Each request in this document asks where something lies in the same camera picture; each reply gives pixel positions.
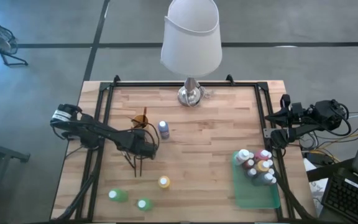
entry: green bottle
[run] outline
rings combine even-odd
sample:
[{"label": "green bottle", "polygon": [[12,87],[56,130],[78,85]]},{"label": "green bottle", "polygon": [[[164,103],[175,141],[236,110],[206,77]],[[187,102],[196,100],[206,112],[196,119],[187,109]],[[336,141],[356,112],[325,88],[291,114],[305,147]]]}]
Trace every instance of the green bottle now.
[{"label": "green bottle", "polygon": [[153,208],[152,202],[148,198],[141,198],[137,201],[137,208],[141,211],[151,210]]},{"label": "green bottle", "polygon": [[126,202],[128,200],[128,193],[121,189],[112,189],[109,192],[109,198],[115,202]]}]

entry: green tray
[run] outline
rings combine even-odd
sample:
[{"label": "green tray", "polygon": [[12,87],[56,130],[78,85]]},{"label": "green tray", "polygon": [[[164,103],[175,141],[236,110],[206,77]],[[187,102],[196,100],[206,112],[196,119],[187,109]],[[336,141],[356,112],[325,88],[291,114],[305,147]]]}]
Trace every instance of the green tray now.
[{"label": "green tray", "polygon": [[251,179],[244,175],[242,166],[234,163],[234,157],[238,151],[233,153],[232,168],[234,180],[234,197],[236,205],[240,208],[278,208],[280,206],[280,196],[277,184],[270,186],[254,186]]}]

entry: black keyboard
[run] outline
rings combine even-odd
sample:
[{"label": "black keyboard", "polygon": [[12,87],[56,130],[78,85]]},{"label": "black keyboard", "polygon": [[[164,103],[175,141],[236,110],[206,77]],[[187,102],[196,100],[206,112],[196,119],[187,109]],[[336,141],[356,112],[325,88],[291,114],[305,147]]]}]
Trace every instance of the black keyboard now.
[{"label": "black keyboard", "polygon": [[340,169],[328,180],[321,203],[358,223],[358,176]]}]

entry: small bottle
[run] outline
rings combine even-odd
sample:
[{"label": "small bottle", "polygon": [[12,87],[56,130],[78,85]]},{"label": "small bottle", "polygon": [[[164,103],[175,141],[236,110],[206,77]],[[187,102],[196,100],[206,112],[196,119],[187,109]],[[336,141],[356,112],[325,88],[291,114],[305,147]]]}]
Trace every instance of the small bottle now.
[{"label": "small bottle", "polygon": [[261,149],[255,154],[255,160],[261,161],[261,160],[268,160],[269,159],[269,152],[268,150]]},{"label": "small bottle", "polygon": [[241,165],[243,162],[249,159],[249,151],[247,149],[241,149],[236,157],[235,157],[235,163],[236,165]]},{"label": "small bottle", "polygon": [[160,131],[162,139],[168,139],[169,138],[169,127],[168,127],[167,122],[160,121],[159,124],[158,124],[158,130]]},{"label": "small bottle", "polygon": [[170,179],[167,176],[162,176],[158,179],[158,185],[163,189],[167,189],[170,184]]},{"label": "small bottle", "polygon": [[252,159],[249,159],[242,164],[242,167],[244,169],[251,169],[254,165],[255,165],[255,162]]},{"label": "small bottle", "polygon": [[259,174],[256,178],[252,180],[252,183],[255,186],[267,185],[270,184],[273,180],[273,175],[268,172],[263,172]]},{"label": "small bottle", "polygon": [[268,159],[267,162],[268,162],[268,164],[269,164],[270,167],[273,165],[273,160]]},{"label": "small bottle", "polygon": [[256,165],[255,165],[255,169],[258,172],[267,172],[269,170],[270,166],[269,163],[267,161],[259,161]]},{"label": "small bottle", "polygon": [[251,169],[245,171],[244,173],[245,173],[246,177],[253,178],[253,177],[255,177],[257,172],[254,168],[251,168]]},{"label": "small bottle", "polygon": [[148,198],[141,198],[136,203],[137,208],[141,211],[151,210],[153,208],[152,202]]},{"label": "small bottle", "polygon": [[269,174],[274,175],[274,170],[272,168],[270,168],[267,172],[269,172]]},{"label": "small bottle", "polygon": [[272,181],[269,183],[269,185],[273,185],[277,183],[277,179],[273,177]]},{"label": "small bottle", "polygon": [[128,193],[121,189],[112,189],[109,192],[109,198],[115,202],[126,202],[128,200]]}]

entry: desk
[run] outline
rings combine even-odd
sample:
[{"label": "desk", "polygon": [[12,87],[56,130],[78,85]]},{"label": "desk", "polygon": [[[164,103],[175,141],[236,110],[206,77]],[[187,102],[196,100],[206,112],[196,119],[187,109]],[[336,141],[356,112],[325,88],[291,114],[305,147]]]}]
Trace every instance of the desk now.
[{"label": "desk", "polygon": [[[280,109],[285,93],[283,81],[268,81],[273,110]],[[78,106],[84,113],[94,114],[100,82],[84,82]],[[213,91],[201,106],[186,108],[177,101],[177,87],[115,87],[108,125],[116,129],[130,128],[128,118],[142,114],[147,107],[149,122],[157,126],[168,122],[170,139],[162,140],[156,158],[144,160],[142,177],[106,141],[94,222],[268,222],[277,220],[275,210],[243,210],[234,204],[231,155],[242,148],[256,151],[264,148],[260,119],[253,88],[208,87]],[[104,97],[101,118],[104,115]],[[71,142],[67,153],[79,142]],[[78,193],[86,152],[72,154],[64,163],[52,218],[58,217]],[[306,210],[315,216],[313,199],[301,152],[288,147],[284,157],[292,192]],[[158,187],[160,176],[171,179],[170,190]],[[120,188],[129,192],[126,203],[112,202],[108,192]],[[285,200],[280,192],[284,217]],[[136,200],[148,197],[153,210],[141,212]]]}]

